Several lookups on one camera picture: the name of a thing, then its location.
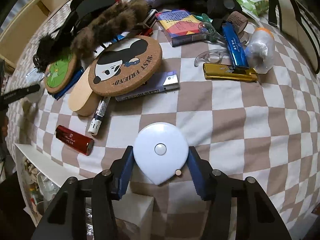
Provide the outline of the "blue metallic lighter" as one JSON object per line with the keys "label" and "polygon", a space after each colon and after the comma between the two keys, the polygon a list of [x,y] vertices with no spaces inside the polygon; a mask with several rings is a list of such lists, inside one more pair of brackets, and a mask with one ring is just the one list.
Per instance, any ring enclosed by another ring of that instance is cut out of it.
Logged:
{"label": "blue metallic lighter", "polygon": [[232,66],[235,68],[248,69],[249,65],[246,59],[245,52],[232,24],[229,22],[225,22],[222,25],[222,32],[231,57]]}

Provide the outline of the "white storage box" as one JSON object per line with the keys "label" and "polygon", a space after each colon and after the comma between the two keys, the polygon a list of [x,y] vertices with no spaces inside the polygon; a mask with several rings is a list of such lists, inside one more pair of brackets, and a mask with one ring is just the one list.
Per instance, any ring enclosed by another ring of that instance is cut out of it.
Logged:
{"label": "white storage box", "polygon": [[[70,168],[59,165],[31,145],[16,144],[15,156],[17,176],[22,196],[27,206],[26,211],[35,225],[39,223],[41,216],[31,204],[29,185],[32,181],[24,169],[23,157],[26,157],[42,174],[58,187],[61,187],[69,177],[84,179],[83,176],[77,174]],[[131,239],[150,239],[153,200],[153,197],[138,195],[132,193],[130,189],[127,189],[126,194],[121,200],[113,201],[116,218],[124,222]]]}

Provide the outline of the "checkered bed sheet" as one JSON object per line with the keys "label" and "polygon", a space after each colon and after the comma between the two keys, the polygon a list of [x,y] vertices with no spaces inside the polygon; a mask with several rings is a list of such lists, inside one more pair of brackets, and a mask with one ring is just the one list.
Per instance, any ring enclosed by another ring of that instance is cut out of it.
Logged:
{"label": "checkered bed sheet", "polygon": [[161,28],[162,71],[176,71],[180,88],[123,102],[111,101],[91,155],[75,152],[55,137],[58,125],[86,133],[89,118],[44,93],[36,104],[9,107],[6,138],[10,153],[17,143],[84,177],[108,168],[132,145],[138,132],[154,122],[176,125],[200,157],[237,179],[254,177],[278,210],[292,238],[304,236],[319,204],[319,77],[301,53],[266,18],[275,39],[274,66],[257,83],[206,80],[194,60],[213,44],[172,47]]}

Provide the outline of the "wooden headboard shelf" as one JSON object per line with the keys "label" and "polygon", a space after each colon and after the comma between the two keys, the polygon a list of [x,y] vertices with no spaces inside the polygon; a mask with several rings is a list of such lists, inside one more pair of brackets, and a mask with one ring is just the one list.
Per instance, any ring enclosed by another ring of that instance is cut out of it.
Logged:
{"label": "wooden headboard shelf", "polygon": [[27,43],[37,29],[67,0],[31,0],[1,34],[1,59],[16,68]]}

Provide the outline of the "clear safety glasses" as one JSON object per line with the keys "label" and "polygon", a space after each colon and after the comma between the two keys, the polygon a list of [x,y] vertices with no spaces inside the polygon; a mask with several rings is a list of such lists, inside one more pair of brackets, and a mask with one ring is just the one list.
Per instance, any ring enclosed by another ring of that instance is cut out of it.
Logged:
{"label": "clear safety glasses", "polygon": [[194,67],[198,67],[201,62],[220,64],[225,56],[229,56],[225,38],[208,22],[199,23],[198,29],[205,35],[207,41],[218,43],[221,48],[211,49],[199,54],[194,60]]}

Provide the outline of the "green dinosaur cork coaster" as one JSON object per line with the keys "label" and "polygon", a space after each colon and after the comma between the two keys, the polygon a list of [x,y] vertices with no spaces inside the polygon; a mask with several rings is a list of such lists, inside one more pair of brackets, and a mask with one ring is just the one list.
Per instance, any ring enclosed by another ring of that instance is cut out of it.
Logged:
{"label": "green dinosaur cork coaster", "polygon": [[78,60],[72,53],[65,54],[61,59],[49,65],[45,72],[44,85],[50,94],[63,90],[72,78],[78,66]]}

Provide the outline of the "panda cork coaster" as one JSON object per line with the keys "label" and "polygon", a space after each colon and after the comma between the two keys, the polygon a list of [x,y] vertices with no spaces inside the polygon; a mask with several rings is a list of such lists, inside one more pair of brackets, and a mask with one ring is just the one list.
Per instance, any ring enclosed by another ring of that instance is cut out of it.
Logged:
{"label": "panda cork coaster", "polygon": [[162,48],[153,38],[135,36],[109,45],[89,67],[88,83],[100,96],[119,96],[141,86],[161,65]]}

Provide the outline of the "white round tape measure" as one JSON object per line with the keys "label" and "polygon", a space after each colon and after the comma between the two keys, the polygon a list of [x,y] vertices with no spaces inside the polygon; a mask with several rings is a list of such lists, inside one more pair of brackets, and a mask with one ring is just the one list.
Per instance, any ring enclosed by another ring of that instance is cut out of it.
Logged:
{"label": "white round tape measure", "polygon": [[169,180],[188,157],[189,146],[182,132],[167,122],[144,127],[133,144],[133,155],[140,170],[155,185]]}

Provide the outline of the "white thread spool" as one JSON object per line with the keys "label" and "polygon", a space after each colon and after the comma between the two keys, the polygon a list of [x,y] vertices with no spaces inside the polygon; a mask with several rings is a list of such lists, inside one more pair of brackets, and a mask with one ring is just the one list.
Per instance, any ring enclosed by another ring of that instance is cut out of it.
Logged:
{"label": "white thread spool", "polygon": [[245,49],[248,65],[258,74],[266,74],[274,62],[275,41],[266,28],[257,28]]}

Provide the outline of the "brown furry scrunchie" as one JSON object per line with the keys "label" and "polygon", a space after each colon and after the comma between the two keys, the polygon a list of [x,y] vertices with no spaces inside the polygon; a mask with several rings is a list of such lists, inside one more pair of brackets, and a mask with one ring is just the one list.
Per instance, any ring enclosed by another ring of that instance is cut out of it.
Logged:
{"label": "brown furry scrunchie", "polygon": [[150,9],[146,0],[115,3],[76,35],[71,44],[72,53],[78,59],[88,58],[103,43],[142,23]]}

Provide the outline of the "dark red lighter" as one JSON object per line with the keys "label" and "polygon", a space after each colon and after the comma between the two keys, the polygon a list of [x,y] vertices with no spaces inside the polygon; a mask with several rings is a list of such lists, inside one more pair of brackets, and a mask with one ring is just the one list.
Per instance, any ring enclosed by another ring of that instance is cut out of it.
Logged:
{"label": "dark red lighter", "polygon": [[57,126],[55,136],[72,149],[84,155],[90,155],[92,152],[94,145],[94,140],[92,138],[68,129],[65,126]]}

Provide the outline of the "gold lighter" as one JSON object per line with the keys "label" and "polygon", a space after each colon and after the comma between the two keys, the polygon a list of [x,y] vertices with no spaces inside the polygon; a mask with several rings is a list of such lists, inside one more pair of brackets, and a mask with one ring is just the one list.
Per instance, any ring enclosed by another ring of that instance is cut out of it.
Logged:
{"label": "gold lighter", "polygon": [[204,63],[204,77],[233,81],[257,82],[258,76],[253,68],[235,68],[225,64]]}

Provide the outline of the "oval wooden board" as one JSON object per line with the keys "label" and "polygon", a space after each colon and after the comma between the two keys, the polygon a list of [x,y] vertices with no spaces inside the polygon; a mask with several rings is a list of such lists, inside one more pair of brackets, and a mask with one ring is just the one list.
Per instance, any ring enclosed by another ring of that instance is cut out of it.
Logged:
{"label": "oval wooden board", "polygon": [[85,70],[75,84],[68,99],[69,109],[80,116],[92,115],[101,100],[101,96],[93,92],[89,85],[89,71],[90,67]]}

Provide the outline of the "blue lighter under coaster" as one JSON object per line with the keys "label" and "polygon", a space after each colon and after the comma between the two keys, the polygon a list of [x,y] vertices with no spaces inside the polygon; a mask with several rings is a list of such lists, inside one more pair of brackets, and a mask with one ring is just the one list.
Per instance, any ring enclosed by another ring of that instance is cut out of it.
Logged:
{"label": "blue lighter under coaster", "polygon": [[60,92],[53,95],[53,98],[55,100],[59,100],[61,97],[63,97],[80,79],[80,77],[84,74],[84,69],[82,67],[79,68],[69,81],[69,83],[66,85],[65,88],[63,88]]}

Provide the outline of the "white blue pen lighter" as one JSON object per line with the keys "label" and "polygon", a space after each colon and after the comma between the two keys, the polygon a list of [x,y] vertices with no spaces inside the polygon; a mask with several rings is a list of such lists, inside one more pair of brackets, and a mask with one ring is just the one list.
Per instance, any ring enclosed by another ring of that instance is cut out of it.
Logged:
{"label": "white blue pen lighter", "polygon": [[90,126],[88,128],[88,133],[91,135],[97,135],[102,123],[102,120],[104,118],[104,115],[106,113],[110,97],[104,97],[103,99],[100,100],[99,105],[95,111],[95,114],[92,118],[92,121],[90,123]]}

